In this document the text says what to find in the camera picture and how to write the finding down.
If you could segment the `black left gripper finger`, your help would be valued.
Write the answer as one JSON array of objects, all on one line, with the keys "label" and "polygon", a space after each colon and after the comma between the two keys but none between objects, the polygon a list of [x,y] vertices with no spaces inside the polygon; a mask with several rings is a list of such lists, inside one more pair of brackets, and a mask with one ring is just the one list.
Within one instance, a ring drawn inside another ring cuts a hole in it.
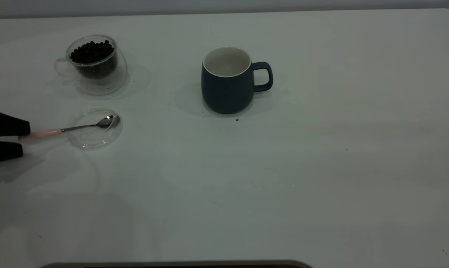
[{"label": "black left gripper finger", "polygon": [[0,142],[0,162],[17,159],[23,156],[21,144]]},{"label": "black left gripper finger", "polygon": [[27,136],[31,133],[28,121],[11,117],[0,112],[0,137]]}]

